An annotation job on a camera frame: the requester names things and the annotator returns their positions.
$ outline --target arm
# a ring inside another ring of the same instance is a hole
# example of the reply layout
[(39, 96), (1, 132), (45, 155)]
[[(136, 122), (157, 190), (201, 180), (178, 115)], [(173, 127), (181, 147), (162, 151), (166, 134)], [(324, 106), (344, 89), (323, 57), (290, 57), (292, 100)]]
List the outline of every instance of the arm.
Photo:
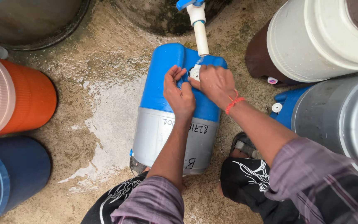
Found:
[(185, 206), (181, 196), (183, 162), (196, 100), (189, 83), (176, 82), (186, 69), (173, 66), (164, 79), (164, 97), (175, 114), (175, 125), (146, 179), (111, 214), (113, 223), (182, 224)]
[(187, 135), (196, 108), (196, 99), (190, 84), (183, 83), (181, 89), (176, 86), (176, 82), (185, 73), (186, 69), (175, 65), (165, 75), (164, 97), (175, 114), (175, 124), (167, 142), (147, 174), (147, 178), (159, 176), (168, 179), (179, 191), (182, 189)]
[[(203, 65), (200, 69), (200, 82), (192, 78), (189, 78), (189, 81), (222, 110), (231, 103), (229, 97), (236, 97), (233, 74), (228, 69)], [(297, 134), (246, 101), (237, 103), (231, 108), (229, 115), (249, 136), (270, 167), (278, 151), (291, 140), (299, 138)]]
[[(229, 70), (203, 66), (200, 80), (189, 79), (223, 110), (229, 96), (236, 96)], [(237, 103), (229, 115), (271, 167), (267, 198), (290, 198), (307, 223), (358, 223), (358, 172), (351, 159), (300, 138), (247, 102)]]
[(185, 158), (186, 141), (190, 123), (191, 118), (175, 120), (172, 132), (147, 174), (147, 178), (152, 176), (164, 177), (181, 191), (183, 161)]

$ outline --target blue valve handle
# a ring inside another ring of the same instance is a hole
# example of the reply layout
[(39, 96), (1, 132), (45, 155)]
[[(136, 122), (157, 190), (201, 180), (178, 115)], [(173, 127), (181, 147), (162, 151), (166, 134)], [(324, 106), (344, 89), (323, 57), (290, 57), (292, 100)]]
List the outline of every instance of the blue valve handle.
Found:
[(195, 6), (202, 6), (202, 4), (204, 3), (204, 0), (179, 0), (176, 3), (176, 8), (181, 11), (182, 9), (190, 6), (191, 4), (195, 5)]

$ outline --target shirt sleeve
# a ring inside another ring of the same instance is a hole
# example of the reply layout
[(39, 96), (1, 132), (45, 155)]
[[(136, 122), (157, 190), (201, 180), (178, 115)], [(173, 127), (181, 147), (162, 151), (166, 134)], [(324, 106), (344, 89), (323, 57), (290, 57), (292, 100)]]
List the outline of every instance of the shirt sleeve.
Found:
[(358, 223), (358, 171), (353, 161), (307, 138), (276, 155), (267, 198), (290, 198), (307, 223)]
[(153, 176), (139, 184), (111, 214), (113, 223), (136, 217), (157, 224), (182, 224), (185, 207), (178, 189), (166, 178)]

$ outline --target orange string bracelet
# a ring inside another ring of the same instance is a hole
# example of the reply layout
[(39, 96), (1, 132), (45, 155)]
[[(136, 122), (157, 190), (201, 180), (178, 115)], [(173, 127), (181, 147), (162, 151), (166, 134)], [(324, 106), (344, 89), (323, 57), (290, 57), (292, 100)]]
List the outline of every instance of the orange string bracelet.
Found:
[(229, 115), (229, 111), (232, 107), (234, 107), (234, 105), (240, 101), (244, 101), (245, 98), (244, 97), (238, 97), (238, 92), (236, 89), (234, 89), (234, 91), (236, 92), (236, 98), (233, 100), (230, 96), (230, 100), (231, 100), (231, 103), (226, 107), (226, 114)]

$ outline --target person's left hand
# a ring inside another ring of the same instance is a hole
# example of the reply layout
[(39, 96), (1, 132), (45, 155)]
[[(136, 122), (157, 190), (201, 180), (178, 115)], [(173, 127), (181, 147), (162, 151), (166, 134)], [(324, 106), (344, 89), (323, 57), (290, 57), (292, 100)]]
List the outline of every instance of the person's left hand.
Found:
[(175, 119), (188, 121), (193, 117), (196, 109), (196, 99), (188, 82), (183, 82), (181, 89), (176, 86), (176, 82), (186, 74), (186, 69), (174, 65), (165, 74), (164, 97), (171, 106)]

